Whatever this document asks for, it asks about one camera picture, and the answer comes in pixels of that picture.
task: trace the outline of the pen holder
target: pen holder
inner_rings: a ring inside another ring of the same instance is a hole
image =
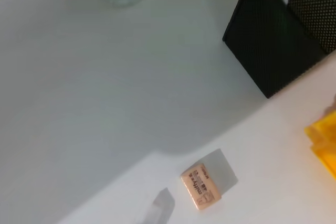
[[[239,0],[223,41],[269,98],[336,49],[336,0]]]

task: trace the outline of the black mesh container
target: black mesh container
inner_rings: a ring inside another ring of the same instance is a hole
[[[223,41],[269,98],[336,49],[336,0],[239,0]]]

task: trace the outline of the white table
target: white table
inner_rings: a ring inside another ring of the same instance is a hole
[[[336,182],[303,128],[336,59],[266,100],[221,41],[238,0],[0,0],[0,223],[334,221]],[[238,183],[197,212],[179,174],[220,148]]]

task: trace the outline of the yellow object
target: yellow object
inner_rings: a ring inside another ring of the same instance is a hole
[[[336,111],[305,129],[311,149],[336,179]]]

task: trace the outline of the eraser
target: eraser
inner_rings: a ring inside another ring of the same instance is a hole
[[[204,164],[187,170],[181,175],[181,179],[198,210],[205,209],[222,198]]]

